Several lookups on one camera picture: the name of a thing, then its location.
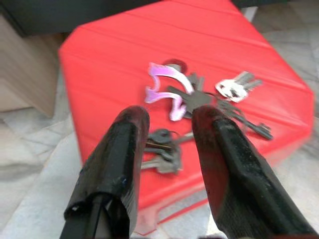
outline floor tile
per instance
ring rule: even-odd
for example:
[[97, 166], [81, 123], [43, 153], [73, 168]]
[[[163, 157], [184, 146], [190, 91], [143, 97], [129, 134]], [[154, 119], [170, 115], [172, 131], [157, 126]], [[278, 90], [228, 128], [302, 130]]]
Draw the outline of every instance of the floor tile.
[[319, 81], [307, 81], [306, 84], [315, 95], [315, 117], [319, 118]]
[[63, 139], [2, 232], [3, 239], [59, 238], [81, 168], [75, 134]]
[[307, 24], [307, 29], [309, 32], [310, 45], [313, 50], [313, 55], [315, 58], [315, 64], [316, 64], [317, 74], [319, 79], [319, 23]]
[[69, 114], [66, 120], [53, 124], [47, 127], [46, 129], [48, 129], [51, 132], [58, 133], [62, 136], [69, 135], [74, 130], [71, 114]]
[[147, 236], [141, 236], [138, 233], [132, 233], [131, 237], [132, 239], [139, 239], [139, 238], [149, 238], [149, 239], [169, 239], [170, 237], [167, 235], [167, 233], [159, 226], [156, 231], [148, 234]]
[[319, 232], [319, 119], [307, 144], [274, 168], [280, 182], [304, 217]]
[[161, 225], [171, 238], [198, 238], [211, 234], [211, 211], [208, 204]]
[[310, 43], [309, 32], [305, 26], [277, 31], [267, 31], [263, 33], [263, 36], [270, 41], [270, 43]]
[[42, 169], [22, 140], [0, 120], [0, 231]]
[[48, 129], [42, 129], [38, 132], [25, 135], [23, 140], [34, 154], [39, 155], [54, 149], [61, 140], [61, 135]]
[[176, 203], [173, 203], [172, 205], [169, 205], [168, 207], [161, 209], [158, 213], [158, 220], [159, 221], [164, 220], [165, 218], [168, 218], [172, 214], [177, 213], [180, 210], [190, 207], [193, 204], [197, 202], [201, 202], [205, 199], [207, 199], [206, 190], [196, 192]]
[[0, 167], [12, 164], [39, 164], [23, 141], [0, 120]]
[[319, 23], [319, 1], [298, 0], [288, 3], [304, 23]]
[[55, 111], [48, 118], [34, 108], [1, 113], [3, 121], [19, 136], [37, 132], [45, 127], [64, 121], [70, 114], [67, 95], [62, 74], [59, 74]]
[[40, 161], [44, 164], [49, 159], [50, 155], [52, 154], [54, 150], [55, 150], [54, 148], [49, 149], [43, 153], [38, 154], [37, 156], [40, 159]]
[[253, 25], [260, 33], [265, 33], [300, 28], [304, 23], [288, 3], [275, 3], [258, 7]]

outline red plastic surface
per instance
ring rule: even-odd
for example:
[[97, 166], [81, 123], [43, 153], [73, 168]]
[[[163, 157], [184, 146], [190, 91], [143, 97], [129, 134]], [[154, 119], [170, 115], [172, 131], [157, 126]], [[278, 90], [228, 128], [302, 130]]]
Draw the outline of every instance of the red plastic surface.
[[[208, 92], [215, 92], [220, 80], [242, 71], [263, 80], [263, 86], [237, 106], [251, 122], [271, 127], [272, 141], [247, 133], [271, 165], [311, 133], [312, 92], [227, 0], [162, 1], [82, 25], [63, 44], [60, 57], [83, 160], [117, 114], [130, 105], [148, 110], [151, 131], [191, 130], [189, 119], [169, 120], [171, 100], [144, 103], [145, 87], [153, 85], [149, 63], [171, 58], [186, 62], [188, 73], [204, 76]], [[182, 89], [175, 80], [162, 77], [161, 89], [168, 85]], [[204, 187], [195, 143], [183, 143], [181, 148], [183, 170], [177, 176], [142, 172], [140, 233], [155, 228], [160, 208]]]

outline key head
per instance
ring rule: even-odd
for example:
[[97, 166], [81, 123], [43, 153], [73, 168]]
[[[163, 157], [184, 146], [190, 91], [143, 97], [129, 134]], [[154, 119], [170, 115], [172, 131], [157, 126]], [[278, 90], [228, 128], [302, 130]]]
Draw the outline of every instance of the key head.
[[157, 160], [160, 160], [160, 163], [157, 167], [158, 173], [175, 173], [177, 174], [179, 170], [182, 169], [182, 162], [181, 162], [181, 150], [180, 147], [173, 143], [173, 152], [172, 152], [172, 161], [167, 161], [163, 158], [162, 155], [157, 155]]
[[171, 132], [166, 128], [160, 128], [149, 134], [149, 139], [155, 143], [167, 144], [172, 141]]
[[161, 155], [156, 155], [151, 160], [142, 162], [141, 169], [154, 168], [160, 174], [177, 173], [179, 168], [173, 162], [163, 159]]
[[203, 105], [207, 105], [210, 104], [212, 101], [212, 96], [201, 92], [201, 91], [194, 91], [189, 98], [187, 99], [187, 101], [185, 101], [186, 103], [186, 111], [190, 114], [193, 113], [194, 109], [203, 106]]
[[156, 154], [162, 156], [162, 158], [166, 161], [173, 161], [174, 160], [174, 157], [170, 152], [168, 152], [164, 149], [161, 149], [161, 148], [144, 148], [144, 152], [156, 153]]

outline silver key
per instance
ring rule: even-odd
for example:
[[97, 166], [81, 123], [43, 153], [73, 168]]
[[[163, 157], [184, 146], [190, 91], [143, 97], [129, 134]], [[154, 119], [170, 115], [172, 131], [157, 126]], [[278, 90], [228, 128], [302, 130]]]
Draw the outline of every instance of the silver key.
[[172, 154], [172, 160], [167, 161], [161, 155], [156, 155], [149, 161], [142, 162], [141, 170], [155, 168], [158, 173], [177, 173], [181, 168], [181, 155], [179, 144], [194, 138], [193, 132], [189, 132], [176, 140], [173, 140], [175, 151]]
[[[204, 88], [204, 82], [205, 82], [205, 78], [204, 77], [197, 77], [197, 75], [196, 75], [196, 73], [193, 73], [193, 74], [191, 74], [190, 76], [188, 76], [188, 79], [191, 79], [192, 80], [192, 77], [195, 77], [196, 78], [196, 84], [195, 84], [195, 86], [196, 86], [196, 90], [197, 91], [203, 91], [203, 88]], [[185, 115], [184, 115], [184, 118], [186, 118], [186, 119], [191, 119], [191, 113], [190, 112], [186, 112], [185, 113]]]
[[261, 84], [263, 84], [262, 80], [254, 80], [254, 81], [251, 81], [251, 82], [248, 82], [248, 83], [244, 84], [244, 89], [245, 89], [245, 91], [251, 91], [255, 87], [257, 87], [257, 86], [259, 86]]
[[141, 169], [155, 168], [158, 173], [177, 173], [181, 169], [179, 149], [173, 153], [174, 160], [167, 161], [161, 155], [157, 155], [149, 161], [142, 162]]

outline key blade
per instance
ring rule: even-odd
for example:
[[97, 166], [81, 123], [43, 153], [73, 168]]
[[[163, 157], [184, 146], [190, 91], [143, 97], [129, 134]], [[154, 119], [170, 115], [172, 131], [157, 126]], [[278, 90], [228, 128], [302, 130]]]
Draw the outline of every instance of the key blade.
[[249, 82], [249, 83], [246, 83], [244, 85], [244, 89], [246, 91], [252, 91], [255, 87], [257, 86], [260, 86], [263, 84], [263, 81], [262, 80], [256, 80], [256, 81], [252, 81], [252, 82]]
[[244, 71], [236, 76], [233, 80], [239, 85], [244, 85], [254, 78], [254, 75], [248, 71]]
[[198, 91], [203, 91], [203, 89], [204, 89], [204, 81], [205, 81], [204, 77], [199, 77], [198, 83], [197, 83], [197, 88], [196, 88]]
[[141, 169], [157, 168], [160, 165], [161, 156], [157, 155], [151, 160], [143, 161], [141, 164]]

